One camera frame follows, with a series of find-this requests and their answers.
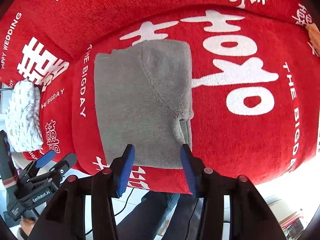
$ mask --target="white patterned fabric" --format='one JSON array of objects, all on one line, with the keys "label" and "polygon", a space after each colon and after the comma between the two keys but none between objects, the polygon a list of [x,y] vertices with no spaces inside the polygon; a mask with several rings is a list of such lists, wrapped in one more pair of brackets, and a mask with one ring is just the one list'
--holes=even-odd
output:
[{"label": "white patterned fabric", "polygon": [[39,126],[40,91],[29,80],[18,82],[5,111],[5,125],[17,152],[35,151],[43,144]]}]

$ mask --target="person's leg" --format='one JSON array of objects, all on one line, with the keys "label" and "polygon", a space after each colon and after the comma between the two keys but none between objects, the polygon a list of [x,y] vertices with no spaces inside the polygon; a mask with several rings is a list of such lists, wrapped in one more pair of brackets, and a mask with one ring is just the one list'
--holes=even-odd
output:
[{"label": "person's leg", "polygon": [[119,240],[153,240],[180,194],[149,191],[118,225]]},{"label": "person's leg", "polygon": [[203,198],[194,198],[192,195],[181,194],[162,240],[185,240],[187,235],[187,240],[196,239],[202,206]]}]

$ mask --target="blue gripper pad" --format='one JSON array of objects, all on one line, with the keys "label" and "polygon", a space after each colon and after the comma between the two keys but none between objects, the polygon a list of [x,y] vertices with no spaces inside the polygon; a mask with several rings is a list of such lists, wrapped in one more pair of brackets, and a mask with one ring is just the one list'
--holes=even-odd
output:
[{"label": "blue gripper pad", "polygon": [[198,195],[198,190],[196,189],[196,176],[191,168],[188,153],[183,146],[180,148],[180,160],[186,176],[189,191],[194,197],[196,197]]},{"label": "blue gripper pad", "polygon": [[124,150],[124,153],[127,151],[127,159],[125,160],[125,163],[123,165],[122,171],[119,175],[119,186],[117,190],[117,194],[119,197],[122,196],[122,194],[125,192],[129,176],[132,170],[133,162],[135,159],[136,151],[134,149],[134,146],[132,144],[128,144],[126,149]]},{"label": "blue gripper pad", "polygon": [[43,168],[49,161],[51,161],[56,156],[54,150],[48,151],[40,159],[36,160],[36,168]]}]

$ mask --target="folded gray sweatshirt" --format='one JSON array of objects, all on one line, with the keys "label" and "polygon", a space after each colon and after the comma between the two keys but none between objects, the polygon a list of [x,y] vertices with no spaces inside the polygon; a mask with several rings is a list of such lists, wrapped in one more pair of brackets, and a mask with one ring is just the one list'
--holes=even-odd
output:
[{"label": "folded gray sweatshirt", "polygon": [[191,51],[181,41],[144,41],[99,53],[95,106],[108,164],[127,144],[135,165],[182,168],[180,146],[192,146]]}]

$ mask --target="dark pants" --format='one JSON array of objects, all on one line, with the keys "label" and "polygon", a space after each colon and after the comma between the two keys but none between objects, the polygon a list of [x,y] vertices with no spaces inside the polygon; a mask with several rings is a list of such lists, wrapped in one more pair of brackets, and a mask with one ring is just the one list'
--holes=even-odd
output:
[{"label": "dark pants", "polygon": [[141,203],[117,225],[119,240],[153,240],[176,204],[162,240],[184,240],[190,218],[187,240],[196,239],[203,199],[187,194],[149,191]]}]

